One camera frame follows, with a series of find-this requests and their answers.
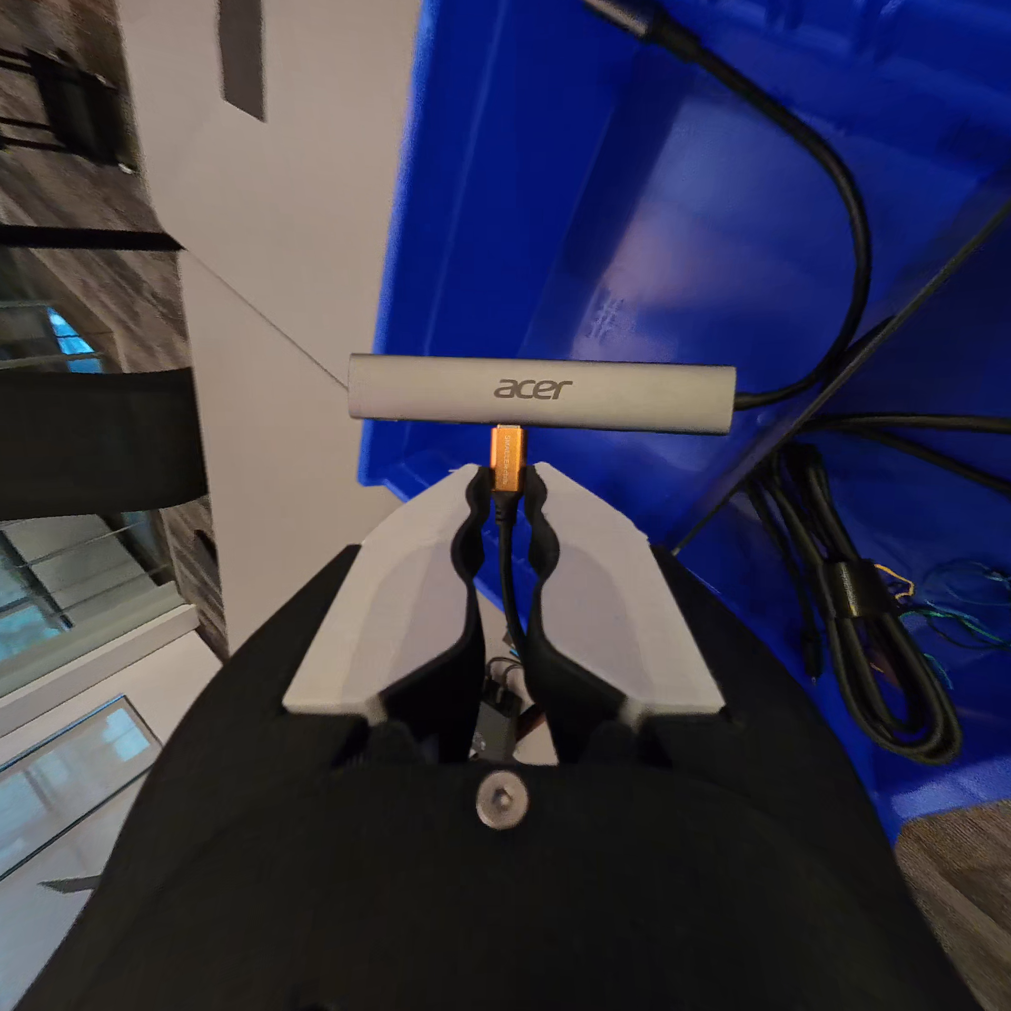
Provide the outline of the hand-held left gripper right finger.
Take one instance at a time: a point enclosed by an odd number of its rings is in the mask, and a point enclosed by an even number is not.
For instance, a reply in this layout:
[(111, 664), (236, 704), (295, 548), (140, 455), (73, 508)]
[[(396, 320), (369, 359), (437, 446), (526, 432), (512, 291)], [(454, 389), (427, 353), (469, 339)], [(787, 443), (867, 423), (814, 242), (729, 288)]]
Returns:
[(578, 761), (605, 724), (710, 718), (725, 699), (647, 536), (548, 463), (524, 490), (535, 573), (524, 676), (557, 758)]

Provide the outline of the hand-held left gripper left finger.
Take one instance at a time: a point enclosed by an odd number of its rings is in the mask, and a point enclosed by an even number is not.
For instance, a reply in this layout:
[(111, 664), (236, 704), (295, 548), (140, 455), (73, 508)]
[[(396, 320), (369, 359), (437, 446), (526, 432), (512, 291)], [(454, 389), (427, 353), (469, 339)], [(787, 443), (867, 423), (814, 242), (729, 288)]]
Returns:
[(286, 691), (297, 715), (399, 722), (441, 764), (469, 758), (485, 679), (474, 586), (488, 467), (466, 464), (357, 547)]

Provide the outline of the thick black cable orange plug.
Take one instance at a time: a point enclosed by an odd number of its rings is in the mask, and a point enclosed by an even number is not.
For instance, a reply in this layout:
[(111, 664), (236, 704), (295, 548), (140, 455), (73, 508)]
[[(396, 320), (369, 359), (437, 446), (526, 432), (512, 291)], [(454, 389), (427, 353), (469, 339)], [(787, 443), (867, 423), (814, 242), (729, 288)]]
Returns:
[(524, 494), (527, 434), (517, 425), (497, 425), (491, 430), (491, 500), (499, 532), (499, 581), (507, 628), (512, 647), (524, 662), (526, 634), (514, 590), (512, 539), (519, 505)]

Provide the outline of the black bin divider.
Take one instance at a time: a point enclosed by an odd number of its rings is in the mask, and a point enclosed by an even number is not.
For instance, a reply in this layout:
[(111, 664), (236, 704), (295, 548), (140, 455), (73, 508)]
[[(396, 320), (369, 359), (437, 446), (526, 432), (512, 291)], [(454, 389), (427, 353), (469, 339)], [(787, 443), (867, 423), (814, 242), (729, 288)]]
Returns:
[(759, 464), (766, 462), (772, 452), (778, 449), (783, 443), (797, 435), (805, 423), (812, 420), (815, 413), (820, 411), (839, 389), (866, 366), (866, 363), (881, 347), (899, 333), (904, 326), (908, 325), (917, 313), (923, 310), (924, 305), (936, 296), (938, 291), (941, 291), (947, 283), (950, 283), (957, 276), (958, 272), (966, 267), (967, 262), (982, 247), (986, 246), (994, 234), (1001, 229), (1009, 218), (1009, 214), (1010, 201), (1007, 200), (986, 221), (979, 233), (967, 240), (966, 244), (947, 259), (898, 311), (876, 325), (844, 352), (841, 363), (835, 367), (830, 378), (822, 382), (817, 394), (813, 395), (802, 406), (802, 411), (783, 418), (768, 432), (760, 435), (748, 454), (729, 471), (729, 476), (720, 479), (717, 483), (717, 490), (707, 493), (701, 499), (701, 504), (706, 507), (706, 510), (700, 513), (697, 522), (691, 528), (687, 527), (687, 522), (682, 522), (680, 526), (671, 527), (659, 540), (659, 546), (674, 553), (686, 546), (690, 540), (701, 531), (702, 526), (711, 520), (714, 514), (730, 499), (745, 477), (750, 476)]

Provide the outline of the black slanted pole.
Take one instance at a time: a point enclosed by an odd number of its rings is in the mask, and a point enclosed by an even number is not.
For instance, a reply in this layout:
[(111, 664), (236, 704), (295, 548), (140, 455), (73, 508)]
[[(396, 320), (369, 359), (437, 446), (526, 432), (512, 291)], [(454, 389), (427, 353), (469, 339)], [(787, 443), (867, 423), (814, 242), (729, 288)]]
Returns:
[(1, 224), (7, 249), (177, 253), (184, 249), (170, 234), (124, 229), (82, 229)]

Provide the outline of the silver rounded usb hub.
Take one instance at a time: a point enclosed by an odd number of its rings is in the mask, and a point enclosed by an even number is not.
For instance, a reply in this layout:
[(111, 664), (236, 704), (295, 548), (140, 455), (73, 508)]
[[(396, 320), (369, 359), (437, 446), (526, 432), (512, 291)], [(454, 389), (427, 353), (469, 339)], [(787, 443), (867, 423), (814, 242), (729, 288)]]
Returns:
[(730, 366), (354, 354), (356, 420), (724, 436)]

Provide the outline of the black floor rack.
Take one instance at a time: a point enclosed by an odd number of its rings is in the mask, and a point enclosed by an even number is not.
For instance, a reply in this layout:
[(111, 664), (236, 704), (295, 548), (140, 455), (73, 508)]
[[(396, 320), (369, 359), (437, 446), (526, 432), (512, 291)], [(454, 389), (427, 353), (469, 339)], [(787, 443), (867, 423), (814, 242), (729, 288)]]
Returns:
[(34, 49), (16, 52), (5, 48), (1, 51), (1, 68), (31, 78), (44, 110), (42, 121), (2, 116), (2, 127), (52, 137), (38, 141), (2, 133), (2, 152), (22, 148), (82, 158), (126, 175), (136, 173), (122, 94), (105, 77), (85, 70), (61, 49), (44, 54)]

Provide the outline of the blue plastic bin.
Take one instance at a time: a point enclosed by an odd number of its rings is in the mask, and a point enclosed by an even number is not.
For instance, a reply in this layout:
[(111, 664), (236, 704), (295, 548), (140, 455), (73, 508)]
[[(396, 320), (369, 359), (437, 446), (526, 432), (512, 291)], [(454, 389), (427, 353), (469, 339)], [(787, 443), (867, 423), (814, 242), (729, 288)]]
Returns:
[[(1009, 2), (664, 6), (853, 174), (874, 267), (856, 341), (1009, 200)], [(418, 50), (376, 352), (733, 366), (757, 394), (823, 359), (853, 284), (848, 214), (814, 158), (710, 73), (588, 2), (424, 2)], [(726, 436), (535, 429), (532, 458), (659, 546), (829, 378)], [(1009, 418), (1009, 219), (815, 417), (857, 412)], [(895, 434), (1009, 478), (1009, 436)], [(802, 440), (861, 556), (934, 602), (989, 602), (975, 616), (1009, 638), (1009, 499), (849, 434)], [(875, 746), (835, 678), (804, 672), (798, 600), (740, 485), (677, 554), (809, 690), (889, 834), (1009, 800), (1009, 652), (910, 618), (963, 751), (931, 768)]]

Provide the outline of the black chair back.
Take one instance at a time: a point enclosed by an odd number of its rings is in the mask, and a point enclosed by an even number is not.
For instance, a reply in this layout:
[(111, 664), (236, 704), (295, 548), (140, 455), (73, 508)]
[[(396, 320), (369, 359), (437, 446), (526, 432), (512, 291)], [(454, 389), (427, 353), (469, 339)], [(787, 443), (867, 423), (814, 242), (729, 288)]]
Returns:
[(191, 369), (2, 372), (2, 521), (158, 511), (208, 492)]

